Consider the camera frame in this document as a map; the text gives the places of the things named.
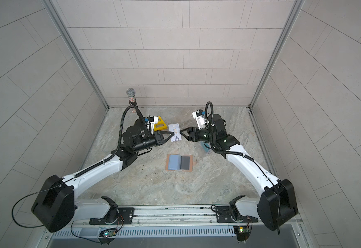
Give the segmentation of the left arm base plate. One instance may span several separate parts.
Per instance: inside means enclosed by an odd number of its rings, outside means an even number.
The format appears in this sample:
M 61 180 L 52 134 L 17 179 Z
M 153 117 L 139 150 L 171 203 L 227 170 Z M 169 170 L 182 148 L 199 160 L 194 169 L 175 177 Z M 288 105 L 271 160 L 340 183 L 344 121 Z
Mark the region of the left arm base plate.
M 89 225 L 128 225 L 133 221 L 135 209 L 132 207 L 119 207 L 110 210 L 103 218 L 91 218 Z

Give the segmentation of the black VIP credit card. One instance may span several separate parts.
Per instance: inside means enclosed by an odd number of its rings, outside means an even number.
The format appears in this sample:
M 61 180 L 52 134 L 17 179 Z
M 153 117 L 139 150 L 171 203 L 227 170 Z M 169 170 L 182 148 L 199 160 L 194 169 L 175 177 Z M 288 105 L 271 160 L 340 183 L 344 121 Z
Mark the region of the black VIP credit card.
M 180 166 L 181 170 L 185 170 L 185 171 L 190 170 L 190 165 L 191 165 L 190 156 L 181 156 L 180 162 L 181 162 L 181 166 Z

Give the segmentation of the clear acrylic card stand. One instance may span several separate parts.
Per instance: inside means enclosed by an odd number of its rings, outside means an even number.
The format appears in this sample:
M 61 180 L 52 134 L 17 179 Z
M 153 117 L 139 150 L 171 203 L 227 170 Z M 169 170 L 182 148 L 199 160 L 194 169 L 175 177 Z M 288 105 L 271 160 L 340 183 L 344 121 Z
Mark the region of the clear acrylic card stand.
M 200 142 L 200 144 L 201 144 L 201 147 L 202 147 L 202 149 L 203 149 L 203 151 L 205 153 L 209 153 L 211 151 L 211 147 L 210 147 L 210 145 L 208 143 Z

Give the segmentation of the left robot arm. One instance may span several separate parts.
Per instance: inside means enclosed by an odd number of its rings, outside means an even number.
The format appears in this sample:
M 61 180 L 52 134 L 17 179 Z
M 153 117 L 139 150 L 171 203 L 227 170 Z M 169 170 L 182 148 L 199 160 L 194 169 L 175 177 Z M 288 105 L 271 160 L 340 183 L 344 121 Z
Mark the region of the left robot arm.
M 32 214 L 51 233 L 78 220 L 96 219 L 100 224 L 117 222 L 118 205 L 110 197 L 93 200 L 79 200 L 78 197 L 106 177 L 130 166 L 142 150 L 163 145 L 173 136 L 174 132 L 170 131 L 141 131 L 138 126 L 127 128 L 118 149 L 102 161 L 64 177 L 49 177 L 31 207 Z

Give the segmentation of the white credit card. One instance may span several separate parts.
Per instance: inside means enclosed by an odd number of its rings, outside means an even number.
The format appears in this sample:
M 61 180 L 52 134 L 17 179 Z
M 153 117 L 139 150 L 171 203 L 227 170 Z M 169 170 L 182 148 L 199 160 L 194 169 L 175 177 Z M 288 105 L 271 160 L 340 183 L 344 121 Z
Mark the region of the white credit card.
M 178 142 L 182 140 L 179 124 L 170 124 L 168 129 L 170 132 L 174 133 L 174 135 L 171 137 L 171 142 Z

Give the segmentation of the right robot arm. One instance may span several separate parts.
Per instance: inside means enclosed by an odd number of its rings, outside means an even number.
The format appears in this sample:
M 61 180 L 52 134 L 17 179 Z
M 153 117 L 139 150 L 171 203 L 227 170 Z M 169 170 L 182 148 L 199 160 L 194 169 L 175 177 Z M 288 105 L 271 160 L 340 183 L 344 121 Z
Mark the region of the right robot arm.
M 235 165 L 260 195 L 258 200 L 241 195 L 230 201 L 232 221 L 251 222 L 252 218 L 257 218 L 274 231 L 298 214 L 292 183 L 280 180 L 252 158 L 239 140 L 227 134 L 226 121 L 219 114 L 207 115 L 197 110 L 192 115 L 197 126 L 181 130 L 181 135 L 191 142 L 208 143 L 214 153 Z

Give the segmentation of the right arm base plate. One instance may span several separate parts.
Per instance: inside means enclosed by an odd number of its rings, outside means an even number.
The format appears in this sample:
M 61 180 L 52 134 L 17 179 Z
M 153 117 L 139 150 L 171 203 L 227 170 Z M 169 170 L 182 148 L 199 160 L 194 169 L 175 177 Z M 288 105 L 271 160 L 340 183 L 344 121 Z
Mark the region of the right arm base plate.
M 211 210 L 215 213 L 218 223 L 258 223 L 259 219 L 251 216 L 241 216 L 235 207 L 230 205 L 211 205 Z

